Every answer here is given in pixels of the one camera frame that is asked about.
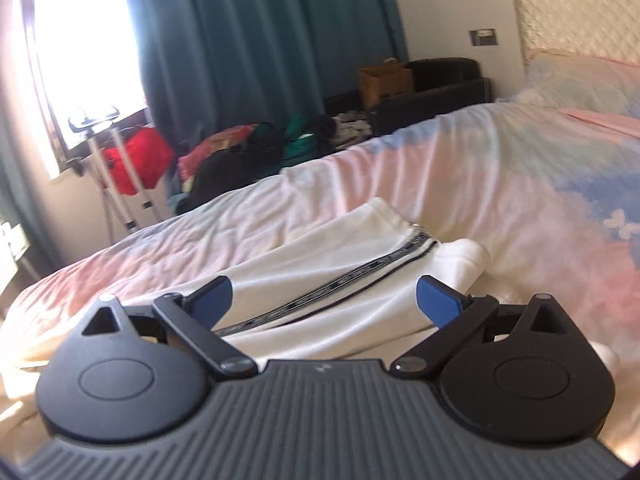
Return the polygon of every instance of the wall socket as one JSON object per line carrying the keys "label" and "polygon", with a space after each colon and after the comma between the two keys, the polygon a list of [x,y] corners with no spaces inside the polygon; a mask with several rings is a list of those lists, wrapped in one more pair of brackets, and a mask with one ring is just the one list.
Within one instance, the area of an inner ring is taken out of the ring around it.
{"label": "wall socket", "polygon": [[498,36],[494,28],[479,28],[470,30],[471,44],[473,46],[491,46],[498,44]]}

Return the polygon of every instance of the headboard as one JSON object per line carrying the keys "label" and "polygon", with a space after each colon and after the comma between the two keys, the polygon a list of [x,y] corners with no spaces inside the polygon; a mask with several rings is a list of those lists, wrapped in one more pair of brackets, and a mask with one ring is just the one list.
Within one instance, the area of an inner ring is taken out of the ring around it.
{"label": "headboard", "polygon": [[559,49],[640,64],[640,0],[515,2],[523,56]]}

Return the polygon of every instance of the black sofa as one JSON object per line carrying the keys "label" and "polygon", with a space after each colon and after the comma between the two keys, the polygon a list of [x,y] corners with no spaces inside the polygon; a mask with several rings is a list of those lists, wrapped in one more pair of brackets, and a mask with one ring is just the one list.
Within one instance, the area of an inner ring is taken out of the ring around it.
{"label": "black sofa", "polygon": [[[406,67],[414,73],[415,94],[381,102],[367,112],[377,137],[436,115],[493,101],[490,81],[482,77],[480,65],[473,59],[421,59],[407,63]],[[328,98],[324,108],[330,116],[362,110],[360,92],[355,90]]]}

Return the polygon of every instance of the gray plastic base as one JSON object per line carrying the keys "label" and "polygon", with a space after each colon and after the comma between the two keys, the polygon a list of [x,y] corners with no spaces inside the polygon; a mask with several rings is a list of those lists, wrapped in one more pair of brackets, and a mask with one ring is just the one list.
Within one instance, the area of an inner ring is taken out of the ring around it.
{"label": "gray plastic base", "polygon": [[121,447],[56,438],[22,471],[50,480],[607,480],[628,467],[595,439],[545,450],[483,440],[428,384],[394,379],[377,361],[271,361],[256,378],[218,384],[165,436]]}

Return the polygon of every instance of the bright window pane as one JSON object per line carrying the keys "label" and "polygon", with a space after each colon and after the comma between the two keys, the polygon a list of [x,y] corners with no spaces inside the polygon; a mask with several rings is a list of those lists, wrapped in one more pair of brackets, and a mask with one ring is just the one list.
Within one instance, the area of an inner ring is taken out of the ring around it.
{"label": "bright window pane", "polygon": [[35,39],[47,97],[69,149],[81,142],[68,117],[110,105],[145,108],[126,0],[34,0]]}

